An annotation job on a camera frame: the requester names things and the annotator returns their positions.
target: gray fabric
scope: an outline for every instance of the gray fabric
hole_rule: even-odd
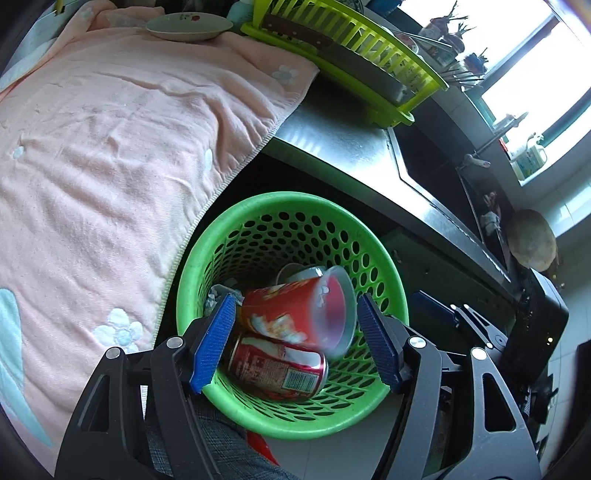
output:
[[[197,395],[195,405],[205,441],[223,480],[299,480],[250,448],[246,442],[246,430],[229,420],[205,396]],[[150,393],[145,427],[154,468],[172,476],[155,415],[154,398]]]

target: red object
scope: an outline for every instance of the red object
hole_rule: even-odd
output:
[[[321,351],[338,343],[345,316],[343,290],[328,276],[252,290],[241,310],[241,322],[249,330]]]
[[[265,439],[261,435],[259,435],[258,433],[251,432],[250,430],[247,430],[246,431],[246,441],[248,442],[248,445],[250,445],[250,447],[253,450],[260,453],[263,457],[265,457],[271,463],[273,463],[277,466],[280,466],[279,463],[277,463],[277,460],[275,460],[275,457],[273,457],[273,454],[271,453],[271,449],[267,445]]]
[[[328,376],[324,355],[252,333],[238,337],[228,372],[273,400],[312,398]]]

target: faucet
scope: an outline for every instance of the faucet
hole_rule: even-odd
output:
[[[476,165],[482,168],[488,168],[491,166],[491,162],[486,160],[481,160],[479,158],[480,154],[484,152],[488,147],[490,147],[494,142],[499,140],[503,135],[505,135],[509,130],[519,126],[521,121],[529,114],[529,112],[525,112],[524,114],[514,117],[513,115],[507,115],[505,119],[499,122],[497,127],[493,127],[493,135],[488,139],[486,142],[482,144],[481,147],[474,150],[472,153],[467,153],[464,155],[464,160],[458,166],[458,170],[461,170],[468,165]]]

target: plastic bottle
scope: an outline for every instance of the plastic bottle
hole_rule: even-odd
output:
[[[548,161],[544,147],[538,143],[541,138],[540,135],[532,136],[527,141],[525,149],[511,160],[511,167],[521,181],[532,176]]]
[[[232,5],[227,19],[234,23],[232,27],[234,33],[240,33],[240,28],[243,24],[252,22],[253,11],[254,0],[239,0]]]

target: blue gripper pad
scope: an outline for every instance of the blue gripper pad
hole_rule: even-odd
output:
[[[369,294],[361,295],[357,301],[357,318],[380,379],[394,393],[400,392],[402,377],[398,352],[386,334],[382,313]]]
[[[195,393],[201,393],[212,382],[213,374],[228,341],[236,317],[236,301],[226,295],[212,312],[209,327],[194,356],[193,375],[189,384]]]

